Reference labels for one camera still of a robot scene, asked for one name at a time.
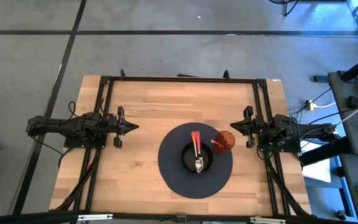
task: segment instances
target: black bowl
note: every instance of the black bowl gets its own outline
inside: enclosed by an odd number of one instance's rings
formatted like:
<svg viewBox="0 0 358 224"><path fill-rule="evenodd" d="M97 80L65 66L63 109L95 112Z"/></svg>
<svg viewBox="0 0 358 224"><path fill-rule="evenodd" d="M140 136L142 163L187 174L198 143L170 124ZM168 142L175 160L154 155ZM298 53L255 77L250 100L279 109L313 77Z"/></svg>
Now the black bowl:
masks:
<svg viewBox="0 0 358 224"><path fill-rule="evenodd" d="M203 158L204 169L201 173L208 171L211 168L214 156L211 148L204 143L201 143L201 157ZM192 172L197 173L195 167L196 153L194 150L194 144L190 142L187 144L181 152L181 162L185 168Z"/></svg>

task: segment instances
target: white cable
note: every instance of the white cable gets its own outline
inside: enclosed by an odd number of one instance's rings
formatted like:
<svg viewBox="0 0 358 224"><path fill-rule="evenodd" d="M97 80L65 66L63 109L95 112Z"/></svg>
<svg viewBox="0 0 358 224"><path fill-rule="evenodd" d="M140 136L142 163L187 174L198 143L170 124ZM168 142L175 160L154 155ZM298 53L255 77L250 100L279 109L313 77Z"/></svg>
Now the white cable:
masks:
<svg viewBox="0 0 358 224"><path fill-rule="evenodd" d="M338 124L335 124L335 126L338 126L340 124L342 124L343 122L347 121L349 118L351 118L353 115L355 115L358 112L358 109L355 110L355 112L353 112L352 114L350 114L349 116L347 116L345 119L343 119L341 122L339 122Z"/></svg>

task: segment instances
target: black round placemat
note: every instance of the black round placemat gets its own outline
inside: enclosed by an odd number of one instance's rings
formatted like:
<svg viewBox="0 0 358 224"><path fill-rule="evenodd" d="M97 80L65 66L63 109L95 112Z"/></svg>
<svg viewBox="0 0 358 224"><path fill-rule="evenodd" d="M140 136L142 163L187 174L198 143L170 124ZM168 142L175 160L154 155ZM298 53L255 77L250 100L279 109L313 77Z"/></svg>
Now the black round placemat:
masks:
<svg viewBox="0 0 358 224"><path fill-rule="evenodd" d="M170 131L163 139L158 152L158 168L169 188L188 198L205 198L219 192L230 178L233 157L230 150L213 154L211 168L204 173L195 174L182 164L182 149L191 140L191 132L200 131L201 142L213 150L211 139L218 131L201 123L187 123Z"/></svg>

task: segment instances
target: black floor stripe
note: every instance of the black floor stripe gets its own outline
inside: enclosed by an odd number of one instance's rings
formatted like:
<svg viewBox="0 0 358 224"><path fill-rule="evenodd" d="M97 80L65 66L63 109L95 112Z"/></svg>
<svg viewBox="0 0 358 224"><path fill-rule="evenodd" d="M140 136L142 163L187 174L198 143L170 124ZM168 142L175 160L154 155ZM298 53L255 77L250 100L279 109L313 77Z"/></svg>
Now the black floor stripe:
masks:
<svg viewBox="0 0 358 224"><path fill-rule="evenodd" d="M0 30L0 35L70 35L71 30Z"/></svg>
<svg viewBox="0 0 358 224"><path fill-rule="evenodd" d="M246 30L80 30L77 35L294 35L358 36L358 31L246 31Z"/></svg>
<svg viewBox="0 0 358 224"><path fill-rule="evenodd" d="M71 50L73 48L74 40L75 40L75 31L78 30L78 26L80 25L82 15L84 13L84 8L86 5L86 0L81 0L80 8L78 10L73 29L71 30L71 35L68 39L68 43L65 49L65 53L63 54L62 63L60 65L60 69L58 72L58 75L55 80L55 84L52 88L52 92L50 94L50 98L47 103L47 109L45 110L44 116L46 118L50 118L53 112L53 108L55 107L55 102L57 99L57 95L59 93L60 85L62 84L62 80L66 71L68 59L70 58ZM39 136L37 138L40 142L43 142L45 139L45 135ZM19 193L17 194L17 200L14 205L12 214L18 215L22 213L22 209L25 203L25 198L27 196L27 193L29 191L31 180L35 172L35 168L37 167L38 159L41 153L41 147L42 145L39 143L36 143L33 145L33 148L31 150L31 156L28 163L28 166L25 169L25 175L23 178L23 181L20 185Z"/></svg>
<svg viewBox="0 0 358 224"><path fill-rule="evenodd" d="M358 31L268 30L0 30L0 35L293 35L358 36Z"/></svg>

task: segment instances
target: wooden tabletop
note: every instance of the wooden tabletop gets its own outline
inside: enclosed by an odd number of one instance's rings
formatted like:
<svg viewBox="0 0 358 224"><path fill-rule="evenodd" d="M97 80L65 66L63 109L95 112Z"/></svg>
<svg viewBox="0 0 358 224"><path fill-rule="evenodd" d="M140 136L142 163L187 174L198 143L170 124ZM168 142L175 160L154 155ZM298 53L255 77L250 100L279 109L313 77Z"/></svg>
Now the wooden tabletop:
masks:
<svg viewBox="0 0 358 224"><path fill-rule="evenodd" d="M85 75L77 99L77 114L93 111L100 76ZM267 80L273 114L288 114L280 80ZM262 90L261 103L264 105ZM192 215L272 215L265 164L256 148L246 148L247 137L230 127L244 119L246 106L255 108L253 87L242 83L114 82L110 113L123 106L129 122L139 125L123 137L116 149L108 135L102 150L94 189L92 212L164 213ZM172 192L158 169L160 143L173 128L189 122L230 131L236 138L233 169L227 184L215 195L185 198ZM50 208L59 206L80 175L84 149L74 149L62 160ZM300 205L311 212L298 159L281 153L285 183ZM280 191L276 186L279 210ZM84 190L81 208L84 208Z"/></svg>

